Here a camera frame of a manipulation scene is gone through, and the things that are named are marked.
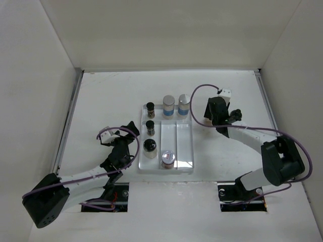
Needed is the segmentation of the black knob cap grinder bottle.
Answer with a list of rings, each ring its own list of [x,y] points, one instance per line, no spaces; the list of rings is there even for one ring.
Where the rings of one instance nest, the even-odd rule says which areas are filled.
[[[154,139],[146,139],[143,142],[143,153],[149,159],[157,156],[157,143]]]

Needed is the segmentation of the blue label sago jar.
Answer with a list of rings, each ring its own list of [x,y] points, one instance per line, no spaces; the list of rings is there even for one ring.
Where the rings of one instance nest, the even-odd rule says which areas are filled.
[[[190,110],[190,96],[187,94],[181,94],[179,96],[178,116],[180,118],[186,118],[189,110]]]

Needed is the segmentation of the white lid orange label jar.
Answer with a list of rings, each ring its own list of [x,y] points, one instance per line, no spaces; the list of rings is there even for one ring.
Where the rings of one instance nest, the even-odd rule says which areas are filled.
[[[174,152],[171,150],[167,150],[161,155],[161,166],[164,169],[172,169],[174,167],[175,160],[176,156]]]

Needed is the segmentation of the silver lid beige jar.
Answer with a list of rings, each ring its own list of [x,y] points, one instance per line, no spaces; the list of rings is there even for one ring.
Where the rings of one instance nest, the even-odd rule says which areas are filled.
[[[172,119],[174,115],[175,98],[172,95],[166,95],[163,98],[163,117]]]

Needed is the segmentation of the small black cap spice bottle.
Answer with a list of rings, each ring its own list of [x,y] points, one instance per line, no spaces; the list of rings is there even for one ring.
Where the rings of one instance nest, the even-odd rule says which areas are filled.
[[[154,118],[155,117],[154,103],[153,102],[148,102],[146,104],[146,109],[147,109],[148,118]]]

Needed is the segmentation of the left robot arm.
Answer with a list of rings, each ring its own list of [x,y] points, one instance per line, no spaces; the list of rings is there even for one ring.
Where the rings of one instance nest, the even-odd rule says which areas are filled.
[[[121,127],[106,127],[96,138],[112,150],[103,163],[88,171],[70,176],[47,174],[35,188],[24,194],[22,204],[37,228],[54,222],[61,212],[77,204],[96,208],[95,202],[108,201],[122,171],[139,154],[130,154],[129,145],[138,142],[140,131],[134,122]]]

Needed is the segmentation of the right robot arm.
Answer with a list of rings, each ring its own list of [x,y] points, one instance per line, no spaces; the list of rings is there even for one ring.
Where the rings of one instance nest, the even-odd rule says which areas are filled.
[[[272,136],[246,128],[241,110],[228,111],[222,97],[209,98],[204,117],[225,137],[239,141],[261,155],[262,167],[235,179],[234,185],[221,188],[228,200],[243,201],[256,197],[256,190],[280,186],[302,174],[305,165],[295,142],[286,135]]]

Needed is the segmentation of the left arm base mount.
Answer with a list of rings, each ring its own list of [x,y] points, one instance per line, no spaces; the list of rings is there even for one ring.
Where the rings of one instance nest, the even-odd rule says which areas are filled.
[[[86,200],[81,202],[81,212],[127,212],[130,184],[118,181],[113,183],[108,176],[102,178],[102,186],[84,192]]]

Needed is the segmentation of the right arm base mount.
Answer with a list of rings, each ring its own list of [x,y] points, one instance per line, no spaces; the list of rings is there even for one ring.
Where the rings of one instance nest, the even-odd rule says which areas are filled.
[[[246,190],[240,181],[217,184],[220,210],[222,212],[266,212],[262,187]]]

